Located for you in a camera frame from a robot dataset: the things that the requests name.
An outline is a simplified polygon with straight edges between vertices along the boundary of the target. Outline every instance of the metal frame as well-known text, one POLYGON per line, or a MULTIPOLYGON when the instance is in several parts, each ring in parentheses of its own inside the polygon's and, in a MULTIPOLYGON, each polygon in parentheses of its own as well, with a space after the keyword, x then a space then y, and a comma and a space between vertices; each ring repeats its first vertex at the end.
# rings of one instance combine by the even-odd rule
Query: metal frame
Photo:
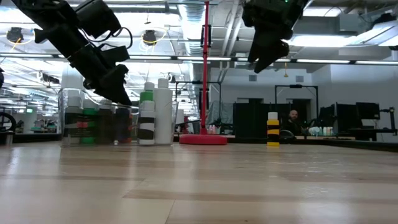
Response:
POLYGON ((315 89, 315 98, 317 100, 317 119, 319 116, 319 98, 318 98, 318 86, 307 86, 307 85, 275 85, 275 109, 277 109, 277 104, 278 104, 278 96, 277 96, 277 90, 278 87, 289 87, 289 88, 314 88, 315 89))
MULTIPOLYGON (((201 85, 203 84, 202 81, 194 81, 194 82, 188 82, 188 81, 176 81, 175 82, 175 101, 177 100, 177 91, 178 91, 178 84, 179 83, 191 83, 192 85, 201 85)), ((218 84, 219 86, 219 95, 218 95, 218 118, 221 119, 221 82, 207 82, 207 84, 218 84)))

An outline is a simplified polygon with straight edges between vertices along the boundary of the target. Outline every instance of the man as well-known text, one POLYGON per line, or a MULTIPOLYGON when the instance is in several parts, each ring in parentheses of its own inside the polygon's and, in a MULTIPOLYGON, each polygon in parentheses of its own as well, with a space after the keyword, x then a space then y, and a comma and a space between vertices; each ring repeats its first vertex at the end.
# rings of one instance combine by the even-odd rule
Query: man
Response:
POLYGON ((302 134, 302 127, 299 123, 299 114, 297 110, 291 110, 289 113, 288 120, 284 122, 283 129, 292 132, 294 135, 302 134))

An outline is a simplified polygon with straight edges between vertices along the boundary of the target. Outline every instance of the robotic arm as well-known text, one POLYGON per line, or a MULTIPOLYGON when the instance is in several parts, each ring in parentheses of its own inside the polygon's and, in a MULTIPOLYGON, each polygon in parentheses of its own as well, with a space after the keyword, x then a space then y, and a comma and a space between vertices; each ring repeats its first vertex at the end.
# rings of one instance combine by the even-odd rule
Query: robotic arm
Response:
POLYGON ((254 27, 253 43, 248 61, 257 64, 259 73, 281 57, 289 54, 289 45, 282 41, 293 36, 293 26, 303 14, 309 0, 249 0, 243 4, 242 20, 254 27))
POLYGON ((96 47, 79 31, 97 38, 106 31, 110 31, 108 37, 114 36, 122 29, 113 11, 102 0, 87 0, 75 10, 65 0, 12 1, 42 28, 35 29, 35 42, 49 40, 68 59, 70 66, 84 76, 85 88, 94 89, 96 94, 113 102, 131 105, 123 87, 129 70, 125 65, 116 65, 129 58, 127 48, 102 51, 104 44, 96 47))

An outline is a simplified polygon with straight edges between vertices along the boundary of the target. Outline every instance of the ceiling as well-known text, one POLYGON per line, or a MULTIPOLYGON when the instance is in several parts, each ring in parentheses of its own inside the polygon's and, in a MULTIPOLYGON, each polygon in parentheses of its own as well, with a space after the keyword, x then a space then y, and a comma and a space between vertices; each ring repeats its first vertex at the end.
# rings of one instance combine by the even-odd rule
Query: ceiling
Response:
MULTIPOLYGON (((81 1, 68 1, 71 5, 78 4, 81 1)), ((189 15, 185 15, 186 9, 195 9, 203 12, 203 3, 199 1, 168 1, 170 12, 162 13, 161 9, 164 1, 108 1, 112 6, 117 18, 123 27, 127 27, 133 35, 133 45, 129 49, 130 55, 188 55, 193 54, 192 49, 198 46, 200 39, 200 27, 203 23, 202 18, 197 21, 190 21, 189 15), (157 39, 159 40, 154 47, 143 44, 141 35, 145 30, 153 29, 157 39)), ((237 7, 238 0, 213 0, 210 8, 210 24, 212 25, 212 46, 209 51, 210 56, 229 56, 230 55, 247 55, 251 48, 251 41, 254 36, 254 29, 245 27, 240 22, 241 8, 237 7)), ((338 59, 338 60, 382 60, 391 55, 388 47, 379 47, 377 45, 361 45, 350 47, 311 47, 311 44, 301 43, 298 40, 303 35, 334 35, 355 37, 356 35, 366 31, 377 16, 386 11, 396 10, 396 1, 339 1, 339 0, 321 0, 311 1, 306 8, 304 17, 298 21, 295 26, 295 38, 291 40, 290 53, 288 58, 316 58, 316 59, 338 59)), ((12 7, 10 1, 3 0, 0 7, 0 52, 15 53, 40 53, 40 54, 57 54, 58 51, 50 42, 43 44, 35 44, 33 28, 39 28, 28 17, 23 15, 19 10, 12 7), (5 37, 7 31, 11 27, 22 27, 24 41, 23 44, 15 45, 8 41, 5 37)), ((122 32, 119 37, 109 39, 107 41, 112 45, 128 45, 129 36, 127 32, 122 32)), ((56 92, 59 90, 58 85, 52 85, 53 88, 46 88, 48 83, 40 81, 40 74, 46 73, 62 81, 62 72, 68 66, 66 60, 56 60, 53 58, 42 60, 29 60, 28 58, 0 58, 1 67, 5 70, 6 83, 4 85, 24 86, 24 90, 15 91, 8 88, 3 91, 4 97, 22 97, 28 96, 29 93, 36 98, 41 98, 40 94, 51 96, 44 100, 53 100, 56 102, 56 92)), ((126 88, 132 100, 137 99, 142 91, 144 82, 157 82, 160 77, 174 76, 176 81, 192 81, 200 79, 201 70, 197 67, 201 65, 192 65, 191 63, 134 63, 128 62, 125 65, 129 69, 126 75, 126 88)), ((311 64, 289 64, 287 70, 291 73, 311 74, 323 65, 311 64)), ((211 64, 211 80, 218 79, 220 74, 220 63, 211 64)), ((251 72, 244 68, 235 68, 230 65, 227 68, 224 85, 242 84, 242 77, 249 75, 251 72)), ((285 69, 284 64, 270 67, 262 74, 285 73, 278 72, 285 69)), ((278 79, 272 78, 273 82, 279 82, 278 79)), ((262 85, 270 83, 269 78, 257 83, 245 83, 245 85, 262 85)), ((171 89, 175 89, 174 84, 170 84, 171 89)), ((192 85, 182 84, 178 89, 183 90, 178 96, 186 113, 197 112, 197 89, 192 85)))

